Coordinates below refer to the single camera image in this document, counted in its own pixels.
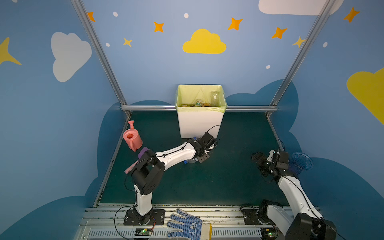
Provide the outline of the clear bottle blue label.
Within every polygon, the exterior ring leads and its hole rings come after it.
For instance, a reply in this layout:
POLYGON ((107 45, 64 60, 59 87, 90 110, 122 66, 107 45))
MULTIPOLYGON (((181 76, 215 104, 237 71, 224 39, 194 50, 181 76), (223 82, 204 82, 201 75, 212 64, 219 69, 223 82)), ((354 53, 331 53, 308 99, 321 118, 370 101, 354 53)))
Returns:
POLYGON ((185 160, 184 164, 194 164, 194 163, 198 163, 198 162, 199 162, 198 158, 194 158, 194 159, 190 159, 190 160, 185 160))

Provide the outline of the clear unlabelled wide bottle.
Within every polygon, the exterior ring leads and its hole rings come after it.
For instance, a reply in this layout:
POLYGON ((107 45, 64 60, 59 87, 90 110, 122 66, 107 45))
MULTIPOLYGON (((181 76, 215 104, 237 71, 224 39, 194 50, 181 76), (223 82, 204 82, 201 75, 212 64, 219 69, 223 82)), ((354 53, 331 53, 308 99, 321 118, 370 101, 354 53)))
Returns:
POLYGON ((220 93, 218 91, 212 91, 210 93, 210 97, 211 97, 210 106, 218 107, 220 104, 220 93))

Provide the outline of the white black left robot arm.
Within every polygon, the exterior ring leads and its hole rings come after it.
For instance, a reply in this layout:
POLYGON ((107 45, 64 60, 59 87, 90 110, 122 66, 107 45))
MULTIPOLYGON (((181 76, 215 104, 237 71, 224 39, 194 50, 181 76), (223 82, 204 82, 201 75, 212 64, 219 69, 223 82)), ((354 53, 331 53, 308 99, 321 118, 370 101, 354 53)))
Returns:
POLYGON ((217 144, 217 139, 205 132, 202 137, 188 139, 180 146, 167 151, 155 153, 145 148, 137 162, 125 170, 125 174, 132 177, 135 187, 135 214, 139 218, 150 215, 153 210, 153 191, 160 185, 166 170, 185 161, 204 162, 217 144))

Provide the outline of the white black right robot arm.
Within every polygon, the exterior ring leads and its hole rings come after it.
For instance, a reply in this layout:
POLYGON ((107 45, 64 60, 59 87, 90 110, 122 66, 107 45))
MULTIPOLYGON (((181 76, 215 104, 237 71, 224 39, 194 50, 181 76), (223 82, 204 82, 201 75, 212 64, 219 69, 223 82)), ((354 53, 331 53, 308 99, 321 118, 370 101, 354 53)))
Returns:
POLYGON ((262 152, 251 155, 264 177, 272 176, 284 193, 293 216, 282 205, 263 200, 257 212, 262 223, 277 227, 286 240, 335 240, 337 228, 316 210, 301 186, 290 163, 289 154, 271 150, 269 156, 262 152))

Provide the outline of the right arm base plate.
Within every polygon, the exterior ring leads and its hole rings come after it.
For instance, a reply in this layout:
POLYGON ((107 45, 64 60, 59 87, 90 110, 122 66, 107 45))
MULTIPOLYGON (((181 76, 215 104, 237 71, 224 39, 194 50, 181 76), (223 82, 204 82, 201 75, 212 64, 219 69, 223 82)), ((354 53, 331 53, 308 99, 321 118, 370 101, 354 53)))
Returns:
POLYGON ((268 223, 264 222, 258 216, 258 210, 255 209, 241 209, 243 214, 243 219, 245 225, 267 225, 268 223))

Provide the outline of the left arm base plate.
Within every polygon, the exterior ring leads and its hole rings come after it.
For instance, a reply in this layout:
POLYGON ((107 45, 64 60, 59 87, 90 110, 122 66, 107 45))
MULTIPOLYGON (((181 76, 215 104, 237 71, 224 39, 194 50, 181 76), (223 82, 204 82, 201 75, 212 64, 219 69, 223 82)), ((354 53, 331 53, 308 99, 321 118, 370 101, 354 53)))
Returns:
POLYGON ((133 210, 127 210, 124 226, 163 226, 165 221, 165 210, 152 209, 144 216, 139 215, 135 208, 133 210))

